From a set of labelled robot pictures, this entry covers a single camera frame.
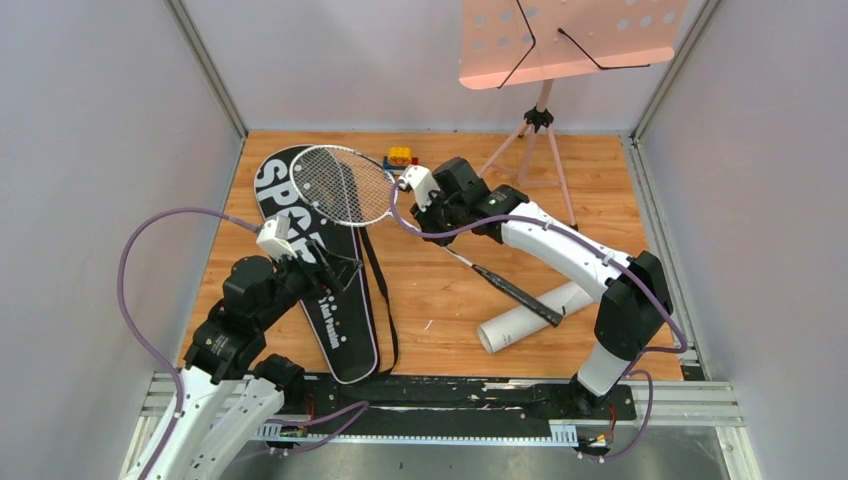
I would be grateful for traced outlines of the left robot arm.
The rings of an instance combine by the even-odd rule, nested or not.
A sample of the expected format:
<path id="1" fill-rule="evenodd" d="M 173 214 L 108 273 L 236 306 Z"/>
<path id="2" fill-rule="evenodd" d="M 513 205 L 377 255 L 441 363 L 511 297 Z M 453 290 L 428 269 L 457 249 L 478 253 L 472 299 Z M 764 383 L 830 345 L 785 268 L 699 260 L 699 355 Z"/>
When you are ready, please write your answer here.
<path id="1" fill-rule="evenodd" d="M 299 302 L 344 292 L 362 263 L 308 242 L 300 255 L 237 261 L 195 330 L 162 421 L 129 479 L 217 479 L 272 415 L 306 400 L 304 370 L 272 354 L 250 369 L 266 331 Z"/>

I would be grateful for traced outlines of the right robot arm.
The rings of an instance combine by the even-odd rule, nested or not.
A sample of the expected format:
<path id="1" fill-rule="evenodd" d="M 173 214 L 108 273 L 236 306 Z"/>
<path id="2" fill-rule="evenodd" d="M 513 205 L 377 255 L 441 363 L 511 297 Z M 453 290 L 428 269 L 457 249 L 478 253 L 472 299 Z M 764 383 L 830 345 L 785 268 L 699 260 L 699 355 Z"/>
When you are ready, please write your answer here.
<path id="1" fill-rule="evenodd" d="M 399 188 L 415 196 L 410 212 L 423 239 L 445 246 L 465 231 L 487 236 L 541 260 L 597 304 L 596 344 L 566 389 L 573 412 L 592 418 L 607 409 L 613 387 L 660 328 L 673 324 L 665 272 L 654 254 L 632 256 L 591 240 L 514 187 L 490 188 L 464 158 L 435 170 L 410 166 Z"/>

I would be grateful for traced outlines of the white shuttlecock tube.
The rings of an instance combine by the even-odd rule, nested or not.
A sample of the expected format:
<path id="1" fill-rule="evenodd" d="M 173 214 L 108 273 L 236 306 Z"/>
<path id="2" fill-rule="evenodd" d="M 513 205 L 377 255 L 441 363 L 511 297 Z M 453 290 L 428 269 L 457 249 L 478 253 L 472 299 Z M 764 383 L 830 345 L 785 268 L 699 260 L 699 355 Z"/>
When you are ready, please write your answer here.
<path id="1" fill-rule="evenodd" d="M 594 303 L 594 300 L 574 282 L 568 282 L 537 297 L 544 306 L 565 317 L 573 315 Z M 477 327 L 484 350 L 494 354 L 543 329 L 551 327 L 547 321 L 528 308 L 517 306 Z"/>

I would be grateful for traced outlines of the white racket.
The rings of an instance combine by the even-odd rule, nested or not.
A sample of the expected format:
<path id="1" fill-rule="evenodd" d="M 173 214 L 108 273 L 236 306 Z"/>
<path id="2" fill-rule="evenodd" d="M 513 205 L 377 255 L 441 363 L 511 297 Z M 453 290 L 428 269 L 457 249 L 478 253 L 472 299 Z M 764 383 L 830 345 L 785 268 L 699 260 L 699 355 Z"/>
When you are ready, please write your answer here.
<path id="1" fill-rule="evenodd" d="M 477 220 L 488 216 L 482 206 L 490 190 L 467 160 L 456 157 L 431 173 L 440 191 L 463 194 Z M 403 192 L 400 189 L 400 176 L 394 177 L 367 155 L 338 145 L 316 145 L 303 150 L 296 155 L 290 173 L 302 200 L 328 220 L 352 227 L 375 224 L 388 216 L 394 217 L 401 225 L 405 224 L 400 215 L 392 212 L 397 206 L 397 194 Z M 502 276 L 455 252 L 450 247 L 456 238 L 453 230 L 425 233 L 418 224 L 413 231 L 424 233 L 428 241 L 467 264 L 495 289 L 528 308 L 551 326 L 559 325 L 565 317 Z"/>

